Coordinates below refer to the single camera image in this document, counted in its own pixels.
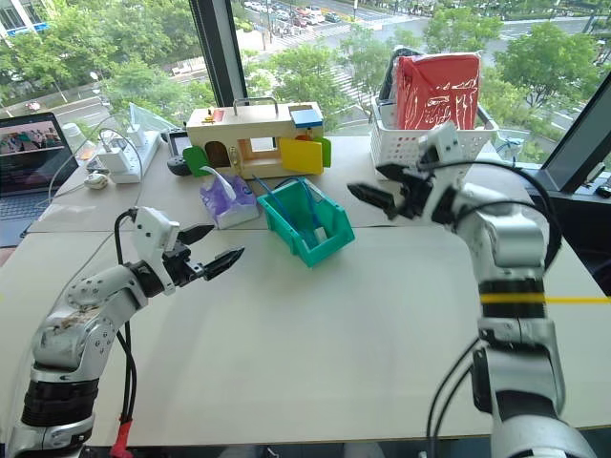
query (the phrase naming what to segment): red bag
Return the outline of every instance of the red bag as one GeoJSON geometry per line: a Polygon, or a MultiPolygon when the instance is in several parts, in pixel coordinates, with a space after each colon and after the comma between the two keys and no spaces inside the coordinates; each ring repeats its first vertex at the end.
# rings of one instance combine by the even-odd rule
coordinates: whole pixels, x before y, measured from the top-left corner
{"type": "Polygon", "coordinates": [[[477,115],[479,57],[474,53],[401,56],[396,128],[429,130],[451,120],[471,130],[477,115]]]}

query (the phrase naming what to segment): teal plastic bin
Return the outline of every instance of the teal plastic bin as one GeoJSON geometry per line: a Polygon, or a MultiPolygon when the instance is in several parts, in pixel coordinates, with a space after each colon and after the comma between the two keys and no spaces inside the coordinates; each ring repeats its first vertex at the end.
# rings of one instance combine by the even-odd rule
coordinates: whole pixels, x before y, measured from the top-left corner
{"type": "Polygon", "coordinates": [[[270,194],[257,198],[265,211],[267,228],[276,232],[288,244],[291,254],[299,256],[308,267],[354,240],[344,208],[307,179],[296,178],[271,194],[275,198],[270,194]],[[322,229],[317,230],[316,223],[322,229]]]}

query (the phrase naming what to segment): window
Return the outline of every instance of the window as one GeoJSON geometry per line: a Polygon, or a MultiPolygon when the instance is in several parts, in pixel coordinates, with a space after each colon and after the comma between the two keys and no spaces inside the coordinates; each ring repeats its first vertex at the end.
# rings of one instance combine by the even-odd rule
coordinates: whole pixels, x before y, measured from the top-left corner
{"type": "Polygon", "coordinates": [[[5,29],[7,14],[35,28],[0,38],[2,117],[52,110],[60,125],[87,134],[110,115],[105,127],[121,125],[129,102],[177,126],[196,107],[216,105],[188,0],[0,6],[5,29]]]}
{"type": "Polygon", "coordinates": [[[366,135],[391,50],[481,51],[480,105],[509,161],[543,163],[611,67],[607,3],[232,0],[248,94],[318,101],[327,132],[366,135]]]}

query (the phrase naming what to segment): metal handle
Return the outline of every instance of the metal handle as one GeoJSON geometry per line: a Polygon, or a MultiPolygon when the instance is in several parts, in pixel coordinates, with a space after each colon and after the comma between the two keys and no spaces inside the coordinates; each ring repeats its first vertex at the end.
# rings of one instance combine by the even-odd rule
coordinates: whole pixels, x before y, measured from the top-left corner
{"type": "Polygon", "coordinates": [[[274,97],[247,97],[247,98],[236,98],[233,101],[233,114],[238,115],[238,104],[248,102],[263,102],[264,100],[271,100],[274,102],[274,108],[276,109],[276,115],[278,115],[278,102],[274,97]]]}

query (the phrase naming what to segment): laptop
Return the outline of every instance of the laptop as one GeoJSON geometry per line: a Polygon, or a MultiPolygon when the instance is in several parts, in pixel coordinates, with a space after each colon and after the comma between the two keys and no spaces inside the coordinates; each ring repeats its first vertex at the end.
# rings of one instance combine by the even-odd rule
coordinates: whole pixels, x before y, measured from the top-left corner
{"type": "Polygon", "coordinates": [[[53,113],[0,119],[0,246],[15,246],[78,167],[53,113]]]}

